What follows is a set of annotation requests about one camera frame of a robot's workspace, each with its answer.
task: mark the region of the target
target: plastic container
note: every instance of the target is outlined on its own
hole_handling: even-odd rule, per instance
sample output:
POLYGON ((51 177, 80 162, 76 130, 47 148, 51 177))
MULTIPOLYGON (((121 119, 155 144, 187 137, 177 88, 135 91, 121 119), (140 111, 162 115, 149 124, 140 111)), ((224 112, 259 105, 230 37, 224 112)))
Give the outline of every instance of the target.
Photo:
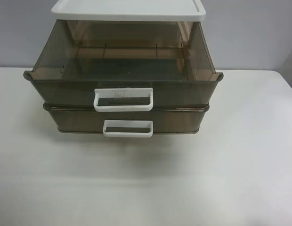
POLYGON ((61 132, 104 133, 108 137, 196 133, 209 109, 207 105, 203 108, 103 113, 93 108, 52 107, 46 103, 43 107, 50 113, 61 132))
MULTIPOLYGON (((153 89, 153 107, 206 106, 216 73, 199 22, 57 20, 32 71, 24 77, 44 101, 92 107, 95 89, 153 89)), ((111 105, 149 105, 111 97, 111 105)))

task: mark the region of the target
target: drawer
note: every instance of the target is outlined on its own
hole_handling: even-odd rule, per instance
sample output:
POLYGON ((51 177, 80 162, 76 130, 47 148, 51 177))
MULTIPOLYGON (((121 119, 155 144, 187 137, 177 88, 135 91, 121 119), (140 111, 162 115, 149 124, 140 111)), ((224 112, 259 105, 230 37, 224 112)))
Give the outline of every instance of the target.
POLYGON ((199 22, 57 20, 24 77, 51 105, 91 107, 95 89, 152 88, 154 107, 177 108, 207 105, 223 74, 199 22))
POLYGON ((154 108, 149 112, 97 112, 93 108, 53 107, 46 103, 43 107, 61 132, 112 132, 119 133, 117 137, 124 133, 138 133, 137 137, 149 137, 150 133, 196 133, 209 109, 207 105, 202 108, 154 108))

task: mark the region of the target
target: smoky brown plastic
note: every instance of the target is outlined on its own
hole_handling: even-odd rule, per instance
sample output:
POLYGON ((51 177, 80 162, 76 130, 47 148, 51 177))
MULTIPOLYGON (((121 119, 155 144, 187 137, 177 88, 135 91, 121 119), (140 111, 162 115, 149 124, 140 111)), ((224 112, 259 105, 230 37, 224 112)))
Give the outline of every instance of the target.
POLYGON ((61 132, 99 134, 103 133, 105 120, 153 121, 155 134, 193 134, 198 132, 203 117, 209 109, 207 105, 202 108, 155 108, 149 112, 100 113, 93 108, 52 107, 46 103, 43 107, 50 113, 61 132))
POLYGON ((94 89, 153 88, 154 107, 196 107, 223 74, 199 22, 57 20, 24 77, 51 105, 92 106, 94 89))

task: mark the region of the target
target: white drawer handle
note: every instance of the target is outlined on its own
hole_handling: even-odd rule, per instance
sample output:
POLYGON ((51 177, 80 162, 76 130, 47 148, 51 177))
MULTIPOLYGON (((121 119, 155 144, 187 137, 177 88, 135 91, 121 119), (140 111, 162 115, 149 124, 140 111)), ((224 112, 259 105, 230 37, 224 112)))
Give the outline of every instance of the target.
POLYGON ((148 112, 154 106, 152 88, 95 89, 94 108, 97 112, 148 112), (100 98, 137 98, 149 97, 148 105, 98 106, 100 98))
POLYGON ((103 125, 103 134, 106 137, 151 137, 154 133, 154 124, 152 121, 123 121, 123 120, 105 120, 103 125), (116 128, 150 128, 148 133, 130 133, 130 132, 107 132, 107 127, 116 128))

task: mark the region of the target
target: gray wall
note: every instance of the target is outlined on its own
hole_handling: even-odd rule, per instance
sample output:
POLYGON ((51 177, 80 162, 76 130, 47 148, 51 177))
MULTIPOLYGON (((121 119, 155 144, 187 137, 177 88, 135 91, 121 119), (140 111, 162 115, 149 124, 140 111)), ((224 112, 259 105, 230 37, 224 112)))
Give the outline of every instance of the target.
MULTIPOLYGON (((33 66, 57 0, 0 0, 0 66, 33 66)), ((217 68, 279 69, 292 52, 292 0, 202 0, 217 68)))

